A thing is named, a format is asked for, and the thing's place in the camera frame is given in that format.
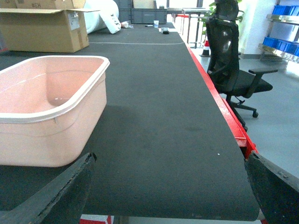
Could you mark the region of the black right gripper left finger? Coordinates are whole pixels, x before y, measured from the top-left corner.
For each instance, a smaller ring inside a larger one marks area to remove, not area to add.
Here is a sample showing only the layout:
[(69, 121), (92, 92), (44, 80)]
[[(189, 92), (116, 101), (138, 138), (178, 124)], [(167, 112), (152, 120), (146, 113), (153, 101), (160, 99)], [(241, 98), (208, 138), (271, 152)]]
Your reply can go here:
[(87, 153), (29, 199), (0, 212), (2, 224), (78, 224), (91, 188), (96, 156)]

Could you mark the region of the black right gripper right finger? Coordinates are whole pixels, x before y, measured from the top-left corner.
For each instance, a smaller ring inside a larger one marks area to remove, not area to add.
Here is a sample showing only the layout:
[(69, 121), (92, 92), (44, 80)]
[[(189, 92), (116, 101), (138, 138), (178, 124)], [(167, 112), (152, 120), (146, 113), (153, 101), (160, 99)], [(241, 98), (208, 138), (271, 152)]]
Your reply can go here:
[(269, 224), (299, 222), (299, 179), (252, 152), (244, 162), (248, 180)]

